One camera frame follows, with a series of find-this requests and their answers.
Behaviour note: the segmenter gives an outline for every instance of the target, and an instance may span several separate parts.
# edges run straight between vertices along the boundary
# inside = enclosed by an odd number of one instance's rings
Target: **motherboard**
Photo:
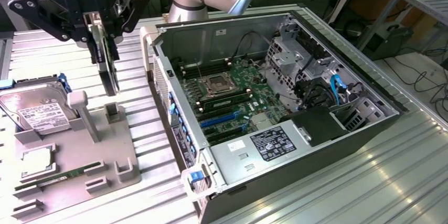
[[[226,71],[180,78],[210,145],[274,125],[288,114],[262,72],[250,60],[234,59]]]

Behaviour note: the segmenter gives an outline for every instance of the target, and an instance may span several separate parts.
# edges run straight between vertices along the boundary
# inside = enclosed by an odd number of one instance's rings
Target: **hard drive label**
[[[58,103],[44,104],[17,110],[17,112],[37,132],[68,125],[68,119]]]
[[[250,139],[264,161],[270,161],[296,150],[280,126],[250,136]]]

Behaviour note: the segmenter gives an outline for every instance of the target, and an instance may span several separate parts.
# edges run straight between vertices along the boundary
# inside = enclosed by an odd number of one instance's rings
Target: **cpu socket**
[[[204,77],[204,84],[206,87],[206,93],[209,97],[237,89],[232,78],[226,73],[214,74]]]

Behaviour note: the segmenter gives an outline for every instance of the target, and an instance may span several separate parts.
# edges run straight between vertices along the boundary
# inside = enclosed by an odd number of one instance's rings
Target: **metal slotted table surface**
[[[357,153],[214,223],[446,223],[446,123],[418,101],[408,99],[410,96],[404,89],[306,8],[289,5],[254,8],[248,13],[290,9],[318,28],[409,112]],[[162,20],[142,20],[138,26],[153,23],[160,24]],[[110,100],[125,107],[142,174],[138,184],[33,223],[90,223],[93,220],[96,223],[197,223],[146,86],[137,31],[125,36],[118,51],[121,60],[116,67],[121,94],[109,98],[85,50],[72,42],[58,42],[41,31],[17,33],[13,39],[9,77],[25,77],[30,71],[44,76],[62,70],[72,88],[86,91],[89,109]],[[6,125],[6,130],[0,132],[2,141],[4,136],[10,137],[10,123],[5,117],[0,125]],[[6,145],[0,147],[2,156]],[[0,173],[5,165],[6,162],[0,163]],[[2,195],[0,205],[8,206],[10,197],[5,192]],[[4,211],[0,208],[0,223],[13,220]]]

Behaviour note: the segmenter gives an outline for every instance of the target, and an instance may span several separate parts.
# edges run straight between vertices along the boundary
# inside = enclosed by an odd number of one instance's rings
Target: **blue tab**
[[[12,79],[0,80],[0,90],[13,88],[14,84],[16,82]]]
[[[342,88],[346,89],[346,85],[344,84],[342,80],[341,80],[341,77],[338,76],[338,74],[333,74],[329,78],[329,85],[330,85],[330,90],[333,91],[333,94],[334,94],[334,97],[336,97],[336,102],[337,102],[337,105],[340,105],[340,102],[338,102],[338,95],[337,95],[337,88],[336,88],[336,84],[334,82],[337,83],[337,85]]]
[[[62,83],[66,93],[70,93],[72,88],[68,85],[66,76],[64,73],[60,73],[57,76],[58,81]]]
[[[172,103],[170,107],[169,107],[169,114],[170,115],[174,113],[174,108],[176,108],[176,103]]]
[[[197,172],[192,172],[189,174],[189,183],[193,184],[196,183],[197,181],[201,181],[204,179],[204,173],[202,171],[197,171]]]

